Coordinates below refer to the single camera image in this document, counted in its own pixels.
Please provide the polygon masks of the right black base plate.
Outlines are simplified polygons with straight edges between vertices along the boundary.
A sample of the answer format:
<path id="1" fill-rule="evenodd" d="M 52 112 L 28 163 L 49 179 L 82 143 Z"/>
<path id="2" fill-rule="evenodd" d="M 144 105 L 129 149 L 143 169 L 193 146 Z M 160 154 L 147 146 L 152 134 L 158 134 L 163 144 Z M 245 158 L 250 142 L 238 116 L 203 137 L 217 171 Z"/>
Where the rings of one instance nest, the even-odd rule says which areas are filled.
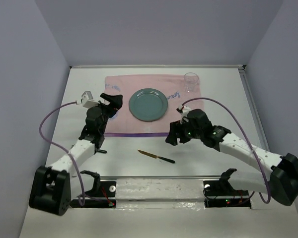
<path id="1" fill-rule="evenodd" d="M 247 190 L 234 190 L 226 185 L 222 186 L 219 180 L 203 181 L 203 195 L 206 208 L 251 208 Z"/>

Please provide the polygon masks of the teal ceramic plate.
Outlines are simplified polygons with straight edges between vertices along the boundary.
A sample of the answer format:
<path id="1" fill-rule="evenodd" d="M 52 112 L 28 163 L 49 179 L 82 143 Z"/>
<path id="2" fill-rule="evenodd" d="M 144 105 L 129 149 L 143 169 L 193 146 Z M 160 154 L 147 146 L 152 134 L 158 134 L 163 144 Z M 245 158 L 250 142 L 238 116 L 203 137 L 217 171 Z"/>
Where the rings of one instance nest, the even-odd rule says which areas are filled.
<path id="1" fill-rule="evenodd" d="M 136 91 L 129 99 L 129 111 L 138 120 L 152 122 L 167 112 L 168 100 L 159 90 L 145 88 Z"/>

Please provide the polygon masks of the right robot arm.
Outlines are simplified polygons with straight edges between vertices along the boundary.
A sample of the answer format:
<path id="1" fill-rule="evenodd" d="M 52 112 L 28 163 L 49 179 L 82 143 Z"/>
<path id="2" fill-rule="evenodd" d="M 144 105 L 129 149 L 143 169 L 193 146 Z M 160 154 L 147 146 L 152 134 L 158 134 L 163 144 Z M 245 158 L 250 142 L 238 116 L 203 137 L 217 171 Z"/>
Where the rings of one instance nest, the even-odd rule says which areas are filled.
<path id="1" fill-rule="evenodd" d="M 166 143 L 176 146 L 192 139 L 220 153 L 233 156 L 259 171 L 238 181 L 241 173 L 228 169 L 221 174 L 219 189 L 223 194 L 238 190 L 252 190 L 267 194 L 268 199 L 290 206 L 298 196 L 298 158 L 288 153 L 285 156 L 252 145 L 247 138 L 241 139 L 229 129 L 212 125 L 206 113 L 200 109 L 180 106 L 181 119 L 170 123 Z"/>

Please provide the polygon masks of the clear drinking glass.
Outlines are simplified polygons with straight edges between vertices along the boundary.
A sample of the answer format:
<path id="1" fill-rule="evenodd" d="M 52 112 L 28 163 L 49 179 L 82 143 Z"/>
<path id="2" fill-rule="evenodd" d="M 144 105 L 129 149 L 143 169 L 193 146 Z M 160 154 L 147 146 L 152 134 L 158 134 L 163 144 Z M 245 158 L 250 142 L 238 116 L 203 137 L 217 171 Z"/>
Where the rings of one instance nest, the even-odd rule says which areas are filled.
<path id="1" fill-rule="evenodd" d="M 193 92 L 199 83 L 199 76 L 196 73 L 189 72 L 184 75 L 184 88 L 186 92 Z"/>

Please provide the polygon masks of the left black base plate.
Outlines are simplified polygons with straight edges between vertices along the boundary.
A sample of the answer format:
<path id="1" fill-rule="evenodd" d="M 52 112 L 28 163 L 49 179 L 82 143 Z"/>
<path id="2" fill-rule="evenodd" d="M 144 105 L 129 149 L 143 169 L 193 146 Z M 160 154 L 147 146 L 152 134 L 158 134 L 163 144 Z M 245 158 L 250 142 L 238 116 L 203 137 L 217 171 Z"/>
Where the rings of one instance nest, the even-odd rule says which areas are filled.
<path id="1" fill-rule="evenodd" d="M 70 202 L 71 208 L 98 208 L 107 209 L 116 207 L 116 181 L 103 180 L 98 191 L 89 189 L 85 192 L 85 204 L 81 206 L 78 198 L 74 197 Z"/>

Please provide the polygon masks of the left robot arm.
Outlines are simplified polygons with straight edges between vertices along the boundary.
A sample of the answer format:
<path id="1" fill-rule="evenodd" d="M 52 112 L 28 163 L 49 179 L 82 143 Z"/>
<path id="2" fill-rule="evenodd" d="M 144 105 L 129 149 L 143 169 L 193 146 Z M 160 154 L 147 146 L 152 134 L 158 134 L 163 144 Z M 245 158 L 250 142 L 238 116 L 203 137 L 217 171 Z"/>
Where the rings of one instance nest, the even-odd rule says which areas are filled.
<path id="1" fill-rule="evenodd" d="M 86 108 L 85 125 L 76 143 L 71 149 L 53 142 L 44 135 L 41 137 L 51 145 L 64 151 L 64 155 L 49 166 L 36 169 L 29 197 L 29 207 L 62 216 L 68 210 L 73 198 L 80 206 L 85 205 L 86 198 L 101 192 L 109 208 L 115 206 L 101 184 L 99 173 L 79 167 L 101 148 L 107 122 L 121 109 L 122 95 L 100 95 L 104 102 L 95 101 L 91 92 L 85 91 L 79 100 L 68 105 L 81 105 Z"/>

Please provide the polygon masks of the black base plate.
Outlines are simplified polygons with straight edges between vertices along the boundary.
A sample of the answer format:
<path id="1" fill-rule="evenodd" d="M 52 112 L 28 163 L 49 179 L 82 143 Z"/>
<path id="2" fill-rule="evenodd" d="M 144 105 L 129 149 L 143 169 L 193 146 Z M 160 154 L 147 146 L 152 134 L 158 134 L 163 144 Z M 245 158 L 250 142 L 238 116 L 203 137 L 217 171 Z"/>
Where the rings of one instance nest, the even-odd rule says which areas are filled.
<path id="1" fill-rule="evenodd" d="M 71 208 L 98 208 L 107 209 L 116 207 L 116 181 L 103 180 L 98 191 L 89 189 L 85 192 L 85 204 L 81 206 L 78 198 L 74 197 L 70 202 Z"/>
<path id="2" fill-rule="evenodd" d="M 203 195 L 206 208 L 251 208 L 247 190 L 234 190 L 226 185 L 222 186 L 219 180 L 203 181 Z"/>

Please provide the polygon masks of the pink cloth placemat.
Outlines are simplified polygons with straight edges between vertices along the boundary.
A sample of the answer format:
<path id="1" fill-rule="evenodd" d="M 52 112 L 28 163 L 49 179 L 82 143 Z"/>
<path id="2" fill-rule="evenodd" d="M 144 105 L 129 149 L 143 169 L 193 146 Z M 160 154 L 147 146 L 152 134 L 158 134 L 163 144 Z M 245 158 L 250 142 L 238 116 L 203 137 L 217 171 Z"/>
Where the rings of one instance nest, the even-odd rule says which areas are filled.
<path id="1" fill-rule="evenodd" d="M 167 136 L 171 122 L 204 107 L 197 75 L 107 76 L 105 94 L 123 96 L 121 109 L 106 127 L 105 134 L 111 137 Z"/>

